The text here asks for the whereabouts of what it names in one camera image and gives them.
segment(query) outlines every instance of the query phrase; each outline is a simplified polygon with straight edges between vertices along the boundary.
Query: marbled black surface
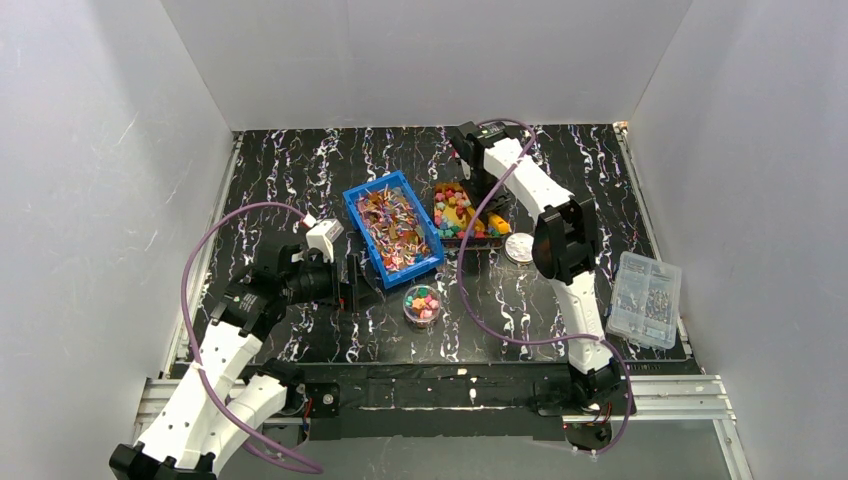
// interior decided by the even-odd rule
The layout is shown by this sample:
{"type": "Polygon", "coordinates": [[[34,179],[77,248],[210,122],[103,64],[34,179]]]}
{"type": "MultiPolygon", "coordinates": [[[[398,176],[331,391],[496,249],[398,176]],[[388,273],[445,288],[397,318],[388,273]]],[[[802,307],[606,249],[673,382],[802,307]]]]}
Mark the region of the marbled black surface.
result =
{"type": "MultiPolygon", "coordinates": [[[[534,161],[578,199],[595,199],[602,246],[596,290],[604,312],[612,293],[613,266],[621,253],[653,255],[619,144],[610,125],[535,128],[539,143],[531,150],[534,161]]],[[[451,153],[441,127],[246,132],[225,213],[274,200],[296,205],[319,219],[338,218],[346,233],[336,242],[337,255],[358,252],[364,259],[364,240],[351,226],[342,192],[401,170],[422,204],[432,205],[432,185],[461,176],[451,153]]],[[[520,205],[510,210],[507,220],[514,231],[532,233],[534,221],[520,205]]],[[[243,215],[238,223],[222,228],[195,322],[198,333],[205,329],[230,275],[251,261],[259,241],[276,235],[300,242],[302,234],[289,213],[271,209],[243,215]]],[[[455,251],[448,251],[444,265],[416,280],[433,285],[442,295],[444,308],[435,326],[418,330],[407,323],[401,302],[409,284],[381,292],[377,303],[358,314],[318,305],[289,307],[256,362],[271,357],[379,363],[566,360],[565,345],[530,349],[505,345],[479,330],[459,299],[456,257],[455,251]]],[[[494,328],[515,337],[553,338],[566,333],[553,291],[532,266],[515,265],[501,251],[481,251],[470,252],[463,268],[475,308],[494,328]]],[[[366,272],[374,277],[370,262],[366,272]]],[[[640,349],[616,336],[610,339],[631,360],[685,358],[679,338],[668,351],[640,349]]]]}

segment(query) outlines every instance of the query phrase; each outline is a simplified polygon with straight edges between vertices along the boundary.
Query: round plastic container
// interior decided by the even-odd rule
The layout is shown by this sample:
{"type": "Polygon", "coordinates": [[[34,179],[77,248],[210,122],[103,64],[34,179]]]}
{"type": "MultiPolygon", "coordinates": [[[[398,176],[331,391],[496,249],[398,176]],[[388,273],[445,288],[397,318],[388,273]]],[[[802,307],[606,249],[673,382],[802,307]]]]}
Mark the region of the round plastic container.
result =
{"type": "Polygon", "coordinates": [[[412,325],[418,328],[427,328],[436,323],[439,318],[439,312],[442,311],[442,299],[439,292],[429,285],[415,285],[406,291],[403,296],[403,313],[406,319],[412,325]],[[430,304],[427,304],[427,297],[430,297],[430,304]]]}

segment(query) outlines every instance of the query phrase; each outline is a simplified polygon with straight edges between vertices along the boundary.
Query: blue plastic tray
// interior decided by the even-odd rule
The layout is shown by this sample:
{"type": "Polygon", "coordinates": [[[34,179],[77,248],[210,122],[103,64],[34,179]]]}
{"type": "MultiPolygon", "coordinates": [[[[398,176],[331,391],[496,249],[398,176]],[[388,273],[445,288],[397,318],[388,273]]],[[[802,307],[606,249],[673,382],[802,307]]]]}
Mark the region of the blue plastic tray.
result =
{"type": "Polygon", "coordinates": [[[356,229],[362,233],[362,236],[365,237],[365,243],[368,244],[368,256],[371,257],[371,263],[374,264],[374,268],[380,272],[384,288],[391,288],[407,280],[412,280],[418,275],[436,268],[445,261],[445,252],[442,250],[442,242],[439,241],[439,237],[436,234],[436,227],[427,215],[427,211],[424,210],[423,206],[421,206],[421,202],[418,201],[418,197],[415,196],[415,192],[412,191],[412,188],[409,186],[409,183],[406,181],[406,177],[403,176],[403,173],[399,171],[392,172],[364,185],[351,188],[344,192],[344,199],[347,204],[347,211],[350,214],[350,220],[353,222],[356,229]],[[408,201],[415,210],[415,215],[418,217],[418,225],[424,231],[424,238],[427,241],[427,245],[430,247],[431,252],[431,255],[424,260],[411,267],[404,268],[403,270],[394,273],[389,273],[389,271],[386,270],[386,267],[383,266],[383,258],[380,256],[380,253],[377,252],[377,246],[374,244],[374,239],[372,239],[371,235],[365,230],[365,224],[362,223],[362,217],[359,216],[359,211],[356,209],[356,201],[359,200],[366,191],[376,192],[377,190],[385,188],[386,185],[389,186],[389,189],[401,187],[403,195],[406,197],[406,201],[408,201]]]}

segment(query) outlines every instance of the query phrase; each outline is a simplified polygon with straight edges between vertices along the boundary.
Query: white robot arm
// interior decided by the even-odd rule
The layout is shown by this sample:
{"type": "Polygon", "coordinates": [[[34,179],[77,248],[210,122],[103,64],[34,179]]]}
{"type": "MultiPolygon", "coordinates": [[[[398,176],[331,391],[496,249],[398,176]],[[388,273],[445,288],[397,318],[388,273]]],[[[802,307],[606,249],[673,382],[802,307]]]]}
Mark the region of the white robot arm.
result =
{"type": "MultiPolygon", "coordinates": [[[[457,133],[451,136],[466,177],[463,187],[478,205],[521,155],[519,130],[512,128],[500,122],[482,126],[468,122],[457,127],[457,133]]],[[[594,203],[577,202],[570,191],[526,159],[507,177],[504,186],[536,219],[533,261],[554,290],[566,333],[603,339],[595,299],[598,229],[594,203]]],[[[508,195],[497,195],[486,207],[502,208],[508,195]]],[[[568,341],[569,365],[577,376],[593,377],[595,382],[598,374],[607,371],[605,383],[617,383],[617,375],[610,372],[615,367],[607,368],[615,365],[611,360],[610,351],[597,341],[568,341]]]]}
{"type": "MultiPolygon", "coordinates": [[[[119,445],[109,459],[120,480],[214,480],[248,434],[224,416],[204,388],[203,369],[218,400],[229,394],[247,363],[259,353],[288,305],[323,301],[356,311],[372,293],[356,255],[347,260],[347,281],[339,279],[333,240],[341,233],[337,220],[324,220],[300,245],[264,242],[254,263],[231,280],[212,312],[199,353],[168,403],[134,446],[119,445]]],[[[297,401],[302,374],[294,365],[269,360],[226,406],[252,428],[297,401]]]]}
{"type": "MultiPolygon", "coordinates": [[[[483,157],[483,168],[499,178],[521,153],[521,144],[513,138],[505,138],[487,148],[483,157]]],[[[532,218],[540,218],[552,206],[566,205],[574,194],[554,182],[538,165],[523,161],[506,179],[507,189],[530,212],[532,218]]],[[[604,338],[598,304],[595,300],[595,272],[587,270],[574,275],[566,284],[557,278],[548,281],[554,290],[562,312],[566,333],[588,333],[604,338]]],[[[612,354],[598,342],[578,339],[569,340],[568,361],[580,372],[600,370],[607,366],[612,354]]]]}

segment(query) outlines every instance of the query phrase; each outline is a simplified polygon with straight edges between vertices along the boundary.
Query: white panel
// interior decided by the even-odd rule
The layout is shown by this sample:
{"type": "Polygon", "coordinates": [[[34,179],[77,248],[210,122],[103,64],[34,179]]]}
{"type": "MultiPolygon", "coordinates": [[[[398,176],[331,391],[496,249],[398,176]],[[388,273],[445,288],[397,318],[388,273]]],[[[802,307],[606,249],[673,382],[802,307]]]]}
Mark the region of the white panel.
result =
{"type": "Polygon", "coordinates": [[[699,0],[631,122],[690,339],[755,478],[845,477],[846,78],[844,2],[699,0]]]}
{"type": "Polygon", "coordinates": [[[159,2],[0,11],[0,478],[109,478],[231,135],[159,2]]]}
{"type": "Polygon", "coordinates": [[[234,130],[627,119],[691,0],[164,0],[234,130]]]}

